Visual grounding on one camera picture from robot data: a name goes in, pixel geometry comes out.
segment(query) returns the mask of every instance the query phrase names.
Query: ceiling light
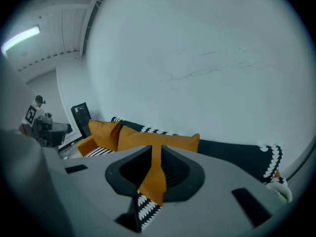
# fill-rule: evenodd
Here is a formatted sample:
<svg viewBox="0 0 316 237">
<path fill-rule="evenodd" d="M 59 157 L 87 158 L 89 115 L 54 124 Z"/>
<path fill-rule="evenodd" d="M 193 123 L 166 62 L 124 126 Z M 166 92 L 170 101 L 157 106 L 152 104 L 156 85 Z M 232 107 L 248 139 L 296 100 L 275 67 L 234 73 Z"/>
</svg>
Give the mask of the ceiling light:
<svg viewBox="0 0 316 237">
<path fill-rule="evenodd" d="M 14 45 L 16 45 L 17 43 L 20 43 L 23 40 L 28 39 L 29 37 L 32 37 L 36 34 L 40 33 L 40 29 L 38 26 L 34 26 L 28 30 L 25 30 L 19 34 L 17 34 L 16 36 L 12 37 L 11 39 L 9 39 L 8 41 L 6 41 L 2 47 L 1 47 L 1 52 L 3 53 L 3 55 L 5 57 L 6 56 L 6 52 L 12 48 Z"/>
</svg>

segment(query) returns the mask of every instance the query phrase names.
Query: pillow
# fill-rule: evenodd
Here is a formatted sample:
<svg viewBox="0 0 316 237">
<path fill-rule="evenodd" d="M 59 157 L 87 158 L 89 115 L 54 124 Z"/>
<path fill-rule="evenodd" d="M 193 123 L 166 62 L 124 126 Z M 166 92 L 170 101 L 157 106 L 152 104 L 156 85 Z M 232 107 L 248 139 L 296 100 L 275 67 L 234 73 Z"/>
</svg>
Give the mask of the pillow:
<svg viewBox="0 0 316 237">
<path fill-rule="evenodd" d="M 153 147 L 152 166 L 138 190 L 143 195 L 162 206 L 163 194 L 166 192 L 166 180 L 161 168 L 161 146 L 166 145 L 197 152 L 198 143 L 198 133 L 192 137 L 142 133 L 125 125 L 119 134 L 118 151 L 138 146 L 151 145 Z"/>
<path fill-rule="evenodd" d="M 89 129 L 98 147 L 113 151 L 118 150 L 120 122 L 105 122 L 90 119 Z"/>
</svg>

